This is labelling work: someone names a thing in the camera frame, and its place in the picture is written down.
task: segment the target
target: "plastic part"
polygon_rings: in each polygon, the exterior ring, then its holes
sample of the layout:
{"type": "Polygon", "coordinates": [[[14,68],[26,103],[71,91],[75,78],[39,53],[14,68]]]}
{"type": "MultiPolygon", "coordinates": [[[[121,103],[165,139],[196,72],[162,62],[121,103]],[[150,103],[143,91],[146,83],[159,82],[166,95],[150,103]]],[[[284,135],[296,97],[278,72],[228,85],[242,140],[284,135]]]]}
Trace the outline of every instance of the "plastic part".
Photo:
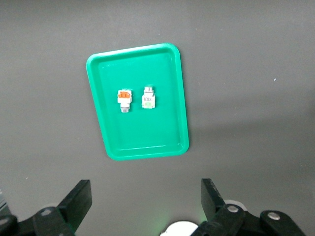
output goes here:
{"type": "Polygon", "coordinates": [[[94,54],[87,73],[106,152],[114,160],[181,155],[189,147],[180,54],[162,43],[94,54]],[[141,106],[154,85],[154,109],[141,106]],[[117,92],[132,91],[130,112],[118,109],[117,92]]]}
{"type": "Polygon", "coordinates": [[[132,102],[132,92],[131,90],[118,90],[117,102],[120,103],[120,109],[122,113],[129,112],[130,103],[132,102]]]}
{"type": "Polygon", "coordinates": [[[156,96],[152,86],[146,86],[142,95],[142,107],[144,109],[152,109],[156,107],[156,96]]]}
{"type": "Polygon", "coordinates": [[[190,236],[197,228],[198,225],[190,221],[178,221],[168,226],[160,236],[190,236]]]}

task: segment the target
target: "electrical connector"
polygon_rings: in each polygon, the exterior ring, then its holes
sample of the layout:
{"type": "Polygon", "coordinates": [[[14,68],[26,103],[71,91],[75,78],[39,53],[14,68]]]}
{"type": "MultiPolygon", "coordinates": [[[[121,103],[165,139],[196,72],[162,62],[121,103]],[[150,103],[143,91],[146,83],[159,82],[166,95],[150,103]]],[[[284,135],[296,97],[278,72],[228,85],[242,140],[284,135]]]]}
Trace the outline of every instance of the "electrical connector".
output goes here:
{"type": "Polygon", "coordinates": [[[127,113],[130,110],[130,103],[132,102],[131,90],[123,89],[118,90],[117,102],[120,103],[122,113],[127,113]]]}
{"type": "Polygon", "coordinates": [[[156,107],[156,96],[152,86],[145,86],[142,95],[142,107],[152,109],[156,107]]]}

